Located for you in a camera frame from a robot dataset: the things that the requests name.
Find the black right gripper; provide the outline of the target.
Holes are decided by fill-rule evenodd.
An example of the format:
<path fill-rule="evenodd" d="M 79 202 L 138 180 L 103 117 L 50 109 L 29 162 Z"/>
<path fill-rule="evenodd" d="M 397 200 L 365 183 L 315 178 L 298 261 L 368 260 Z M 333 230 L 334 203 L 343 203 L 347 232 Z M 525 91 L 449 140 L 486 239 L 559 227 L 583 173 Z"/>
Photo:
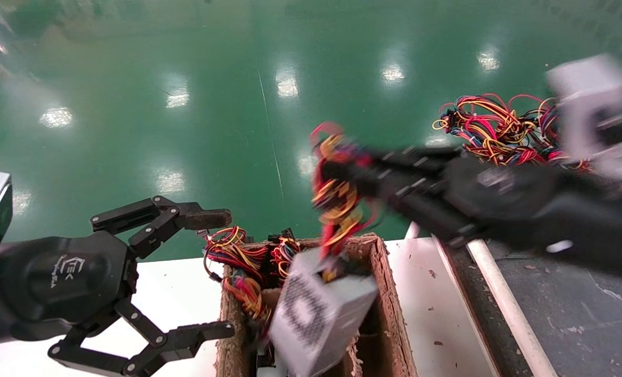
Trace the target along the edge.
<path fill-rule="evenodd" d="M 452 247 L 474 239 L 569 243 L 569 228 L 550 214 L 566 169 L 531 164 L 498 167 L 463 156 L 460 147 L 345 147 L 336 160 L 321 164 L 321 181 L 347 182 L 361 172 L 381 175 L 387 170 L 414 182 L 443 181 L 443 200 L 403 182 L 354 184 L 361 195 L 377 199 Z"/>

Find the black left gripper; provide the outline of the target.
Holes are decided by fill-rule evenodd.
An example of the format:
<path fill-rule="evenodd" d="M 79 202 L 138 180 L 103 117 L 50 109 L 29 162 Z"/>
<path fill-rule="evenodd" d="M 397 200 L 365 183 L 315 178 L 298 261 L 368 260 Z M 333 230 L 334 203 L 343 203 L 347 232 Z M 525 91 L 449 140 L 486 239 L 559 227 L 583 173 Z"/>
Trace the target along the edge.
<path fill-rule="evenodd" d="M 64 336 L 48 356 L 64 367 L 104 376 L 152 376 L 169 362 L 194 358 L 206 341 L 227 339 L 219 320 L 162 332 L 130 302 L 136 259 L 145 259 L 181 230 L 227 227 L 227 208 L 204 209 L 153 196 L 91 218 L 85 238 L 41 238 L 0 246 L 0 342 Z M 138 229 L 128 244 L 112 235 Z M 123 319 L 147 342 L 131 358 L 83 348 L 87 337 Z"/>

